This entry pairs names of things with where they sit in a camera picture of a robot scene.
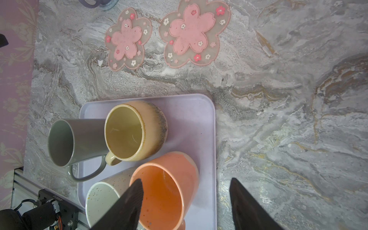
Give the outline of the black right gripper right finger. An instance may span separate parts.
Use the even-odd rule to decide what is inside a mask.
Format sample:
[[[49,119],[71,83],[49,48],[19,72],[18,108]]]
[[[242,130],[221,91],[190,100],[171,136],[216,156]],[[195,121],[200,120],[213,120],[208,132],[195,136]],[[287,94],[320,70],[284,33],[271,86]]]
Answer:
[[[229,192],[236,230],[283,230],[238,179],[232,178]]]

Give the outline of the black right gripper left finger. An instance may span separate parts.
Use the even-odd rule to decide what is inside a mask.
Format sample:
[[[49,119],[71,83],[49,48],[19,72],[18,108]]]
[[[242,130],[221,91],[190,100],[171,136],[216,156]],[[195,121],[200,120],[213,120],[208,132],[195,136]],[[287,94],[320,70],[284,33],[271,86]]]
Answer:
[[[138,227],[144,197],[141,179],[137,179],[92,226],[93,230],[135,230]]]

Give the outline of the orange mug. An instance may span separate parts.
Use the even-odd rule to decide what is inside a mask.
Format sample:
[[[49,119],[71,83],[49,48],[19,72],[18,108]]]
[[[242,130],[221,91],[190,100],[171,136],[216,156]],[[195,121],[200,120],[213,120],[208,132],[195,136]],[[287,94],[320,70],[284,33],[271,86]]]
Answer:
[[[144,192],[139,223],[147,230],[184,230],[199,186],[194,160],[180,151],[169,152],[139,166],[130,183],[137,179]]]

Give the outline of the pink flower silicone coaster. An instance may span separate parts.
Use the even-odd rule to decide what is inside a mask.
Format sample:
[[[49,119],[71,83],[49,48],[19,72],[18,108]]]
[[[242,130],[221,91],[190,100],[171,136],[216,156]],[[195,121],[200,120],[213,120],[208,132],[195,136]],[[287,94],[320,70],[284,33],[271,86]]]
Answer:
[[[223,1],[180,1],[178,9],[167,14],[159,26],[166,43],[166,64],[180,68],[188,62],[197,66],[212,63],[220,49],[219,34],[230,19],[230,7]]]

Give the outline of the blue woven round coaster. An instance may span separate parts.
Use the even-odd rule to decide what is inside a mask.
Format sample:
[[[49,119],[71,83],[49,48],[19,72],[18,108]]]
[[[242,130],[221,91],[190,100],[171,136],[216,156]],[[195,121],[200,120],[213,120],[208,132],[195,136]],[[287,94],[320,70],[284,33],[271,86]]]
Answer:
[[[112,9],[119,0],[101,0],[101,4],[99,5],[99,8],[104,10],[104,11],[108,11],[110,9]]]

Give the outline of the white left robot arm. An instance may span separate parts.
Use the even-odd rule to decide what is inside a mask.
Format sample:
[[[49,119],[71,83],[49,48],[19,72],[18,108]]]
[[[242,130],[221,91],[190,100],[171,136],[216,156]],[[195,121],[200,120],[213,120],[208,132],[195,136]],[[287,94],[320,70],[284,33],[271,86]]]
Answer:
[[[25,212],[23,215],[13,209],[1,210],[1,230],[44,230],[57,219],[52,203]]]

